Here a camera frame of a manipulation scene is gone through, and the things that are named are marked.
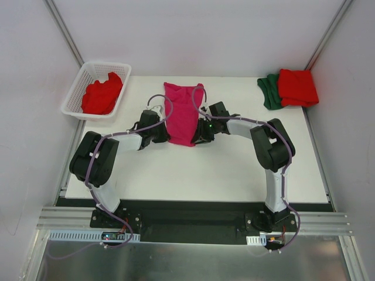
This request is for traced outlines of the pink t shirt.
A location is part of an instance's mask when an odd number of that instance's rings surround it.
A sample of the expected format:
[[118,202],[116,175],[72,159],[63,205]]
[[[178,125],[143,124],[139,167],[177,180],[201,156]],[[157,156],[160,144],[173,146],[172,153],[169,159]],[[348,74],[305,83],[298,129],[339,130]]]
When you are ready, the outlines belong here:
[[172,115],[166,121],[166,130],[170,136],[170,143],[187,147],[194,147],[192,139],[197,129],[199,113],[196,111],[192,102],[192,93],[196,87],[194,99],[196,106],[202,104],[204,91],[203,84],[196,86],[179,86],[164,82],[165,96],[173,104]]

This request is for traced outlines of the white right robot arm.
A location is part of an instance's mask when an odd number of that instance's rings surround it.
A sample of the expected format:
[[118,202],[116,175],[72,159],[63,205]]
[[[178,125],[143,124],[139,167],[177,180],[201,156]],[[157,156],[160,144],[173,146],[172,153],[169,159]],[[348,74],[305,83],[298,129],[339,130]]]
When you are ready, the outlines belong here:
[[253,142],[256,158],[265,170],[266,199],[264,211],[251,223],[259,231],[277,231],[290,215],[286,186],[288,169],[295,155],[294,145],[282,122],[276,118],[263,122],[230,115],[222,102],[195,109],[203,116],[193,137],[196,143],[211,142],[218,133],[242,136]]

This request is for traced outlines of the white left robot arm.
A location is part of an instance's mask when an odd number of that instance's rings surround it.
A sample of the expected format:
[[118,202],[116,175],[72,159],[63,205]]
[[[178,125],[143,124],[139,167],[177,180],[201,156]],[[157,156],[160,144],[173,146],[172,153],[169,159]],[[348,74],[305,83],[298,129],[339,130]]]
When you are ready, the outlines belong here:
[[88,187],[97,207],[106,210],[103,219],[110,227],[119,227],[124,221],[124,213],[118,210],[120,198],[110,179],[115,158],[125,152],[143,150],[152,142],[166,142],[169,135],[162,111],[161,105],[148,107],[130,130],[106,138],[87,132],[70,161],[70,173]]

